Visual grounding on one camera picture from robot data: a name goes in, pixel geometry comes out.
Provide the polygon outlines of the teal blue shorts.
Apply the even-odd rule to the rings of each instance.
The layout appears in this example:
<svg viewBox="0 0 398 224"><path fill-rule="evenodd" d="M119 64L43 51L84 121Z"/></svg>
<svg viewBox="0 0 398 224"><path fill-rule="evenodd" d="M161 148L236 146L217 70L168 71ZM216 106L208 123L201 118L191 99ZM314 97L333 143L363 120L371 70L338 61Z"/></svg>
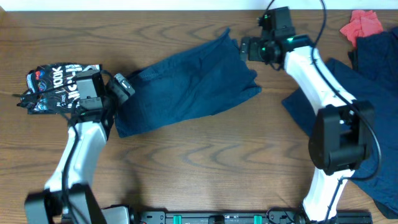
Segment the teal blue shorts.
<svg viewBox="0 0 398 224"><path fill-rule="evenodd" d="M119 137L229 110L262 91L226 29L217 39L127 76L135 93L115 117Z"/></svg>

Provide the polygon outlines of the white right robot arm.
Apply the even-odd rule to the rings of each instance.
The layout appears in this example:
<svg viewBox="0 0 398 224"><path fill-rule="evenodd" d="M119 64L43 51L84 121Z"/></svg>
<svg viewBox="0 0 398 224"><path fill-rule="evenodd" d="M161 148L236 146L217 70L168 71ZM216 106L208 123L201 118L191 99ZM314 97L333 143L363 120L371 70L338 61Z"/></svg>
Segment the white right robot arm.
<svg viewBox="0 0 398 224"><path fill-rule="evenodd" d="M294 222L372 223L368 212L337 210L346 183L355 179L377 143L370 102L358 101L339 84L307 35L244 37L239 54L242 60L278 64L299 85L315 114L308 142L315 170Z"/></svg>

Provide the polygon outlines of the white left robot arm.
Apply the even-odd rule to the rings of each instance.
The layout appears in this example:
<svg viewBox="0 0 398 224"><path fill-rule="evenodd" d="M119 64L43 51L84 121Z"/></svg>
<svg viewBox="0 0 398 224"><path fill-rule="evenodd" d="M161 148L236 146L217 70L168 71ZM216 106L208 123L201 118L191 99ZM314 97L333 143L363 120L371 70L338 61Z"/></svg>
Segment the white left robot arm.
<svg viewBox="0 0 398 224"><path fill-rule="evenodd" d="M28 223L132 223L129 207L101 208L91 185L99 155L105 147L120 105L134 93L120 73L104 82L101 71L81 72L73 79L80 94L74 100L68 123L68 141L43 191L30 193L25 202Z"/></svg>

